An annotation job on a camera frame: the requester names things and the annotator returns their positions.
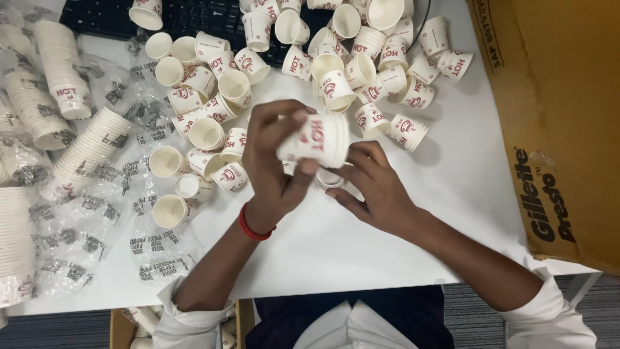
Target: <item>fingernail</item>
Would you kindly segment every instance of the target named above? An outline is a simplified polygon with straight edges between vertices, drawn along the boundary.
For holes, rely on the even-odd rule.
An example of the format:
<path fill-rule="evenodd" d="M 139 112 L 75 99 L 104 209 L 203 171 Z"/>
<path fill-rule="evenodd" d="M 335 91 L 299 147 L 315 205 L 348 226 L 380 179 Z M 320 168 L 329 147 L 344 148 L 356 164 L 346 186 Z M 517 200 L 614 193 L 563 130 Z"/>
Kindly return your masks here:
<path fill-rule="evenodd" d="M 293 118 L 297 121 L 306 121 L 306 118 L 308 117 L 308 111 L 305 111 L 303 109 L 300 109 L 298 111 L 295 111 L 293 113 Z"/>
<path fill-rule="evenodd" d="M 314 160 L 304 161 L 301 163 L 301 172 L 303 172 L 304 174 L 308 176 L 314 176 L 314 174 L 316 173 L 316 170 L 318 169 L 319 169 L 319 163 Z"/>

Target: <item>black keyboard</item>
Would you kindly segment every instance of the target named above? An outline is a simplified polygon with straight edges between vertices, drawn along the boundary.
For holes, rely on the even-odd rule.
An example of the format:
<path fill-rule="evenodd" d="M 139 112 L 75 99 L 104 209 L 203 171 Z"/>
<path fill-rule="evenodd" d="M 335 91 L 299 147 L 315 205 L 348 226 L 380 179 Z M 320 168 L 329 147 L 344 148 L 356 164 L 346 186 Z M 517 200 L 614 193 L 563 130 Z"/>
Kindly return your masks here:
<path fill-rule="evenodd" d="M 129 19 L 132 4 L 133 0 L 66 0 L 60 22 L 80 34 L 127 40 L 136 36 L 138 30 Z M 163 0 L 163 13 L 164 26 L 159 31 L 169 33 L 173 40 L 195 37 L 203 31 L 230 41 L 234 53 L 246 47 L 243 13 L 237 0 Z M 333 15 L 333 11 L 309 10 L 305 4 L 301 8 L 301 18 L 310 27 L 311 38 Z M 280 43 L 273 33 L 272 28 L 269 51 L 260 55 L 267 64 L 282 66 L 290 45 Z"/>

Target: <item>cable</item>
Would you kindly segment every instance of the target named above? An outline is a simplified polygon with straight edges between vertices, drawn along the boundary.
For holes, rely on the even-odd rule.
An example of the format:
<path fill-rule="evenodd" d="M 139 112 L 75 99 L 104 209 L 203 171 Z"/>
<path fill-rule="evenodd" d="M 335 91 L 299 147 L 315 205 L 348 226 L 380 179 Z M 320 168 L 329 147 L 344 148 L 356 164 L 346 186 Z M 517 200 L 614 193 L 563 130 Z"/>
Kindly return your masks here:
<path fill-rule="evenodd" d="M 418 34 L 416 34 L 416 36 L 414 38 L 414 41 L 411 43 L 411 46 L 409 46 L 409 48 L 407 49 L 407 52 L 409 52 L 409 50 L 411 50 L 411 48 L 418 41 L 418 37 L 420 36 L 420 33 L 424 29 L 424 25 L 426 24 L 426 19 L 428 18 L 428 12 L 430 11 L 430 2 L 431 2 L 431 0 L 428 0 L 427 13 L 424 15 L 424 20 L 422 21 L 422 26 L 420 26 L 420 31 L 418 31 Z"/>

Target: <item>floor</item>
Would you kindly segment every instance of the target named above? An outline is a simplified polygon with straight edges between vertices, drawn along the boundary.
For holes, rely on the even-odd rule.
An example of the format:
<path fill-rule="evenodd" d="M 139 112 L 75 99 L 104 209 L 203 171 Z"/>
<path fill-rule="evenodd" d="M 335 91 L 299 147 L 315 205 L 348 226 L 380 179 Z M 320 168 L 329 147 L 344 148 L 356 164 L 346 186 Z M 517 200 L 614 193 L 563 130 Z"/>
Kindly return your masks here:
<path fill-rule="evenodd" d="M 565 290 L 571 276 L 556 278 Z M 447 285 L 446 326 L 456 348 L 504 348 L 503 321 L 466 284 Z M 620 278 L 603 275 L 577 310 L 598 336 L 597 348 L 620 349 Z M 13 317 L 0 330 L 2 349 L 108 349 L 110 312 Z"/>

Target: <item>rolled-up sleeve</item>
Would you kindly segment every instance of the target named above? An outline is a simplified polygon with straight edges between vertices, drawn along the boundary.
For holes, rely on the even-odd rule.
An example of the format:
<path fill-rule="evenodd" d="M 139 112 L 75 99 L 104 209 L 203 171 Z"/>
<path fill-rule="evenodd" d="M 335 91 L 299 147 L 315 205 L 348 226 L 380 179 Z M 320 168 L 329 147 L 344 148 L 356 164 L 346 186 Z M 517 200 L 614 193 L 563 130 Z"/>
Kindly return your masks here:
<path fill-rule="evenodd" d="M 215 349 L 218 325 L 234 303 L 228 301 L 221 311 L 182 312 L 172 302 L 172 296 L 183 281 L 184 277 L 176 279 L 157 295 L 164 305 L 164 313 L 153 333 L 153 348 Z"/>
<path fill-rule="evenodd" d="M 596 335 L 583 323 L 582 315 L 567 302 L 547 268 L 534 270 L 544 284 L 529 303 L 509 312 L 499 312 L 506 320 L 507 347 L 510 349 L 592 348 Z"/>

